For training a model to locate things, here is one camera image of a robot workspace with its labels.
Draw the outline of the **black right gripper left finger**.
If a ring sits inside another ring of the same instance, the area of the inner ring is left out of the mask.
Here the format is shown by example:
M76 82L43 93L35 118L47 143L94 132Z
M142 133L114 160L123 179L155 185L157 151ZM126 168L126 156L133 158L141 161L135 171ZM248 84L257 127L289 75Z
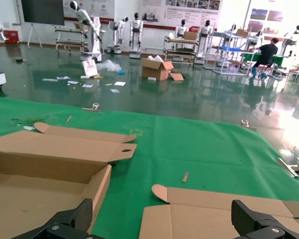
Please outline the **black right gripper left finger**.
M16 239L84 239L92 223L92 200L84 199L76 208L57 212L44 225L16 236Z

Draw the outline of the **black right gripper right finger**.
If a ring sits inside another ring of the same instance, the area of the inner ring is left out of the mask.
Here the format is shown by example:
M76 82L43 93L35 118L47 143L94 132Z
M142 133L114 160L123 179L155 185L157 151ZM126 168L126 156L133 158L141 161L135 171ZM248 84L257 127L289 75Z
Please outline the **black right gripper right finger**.
M231 203L231 222L240 239L299 239L273 216L249 209L242 201Z

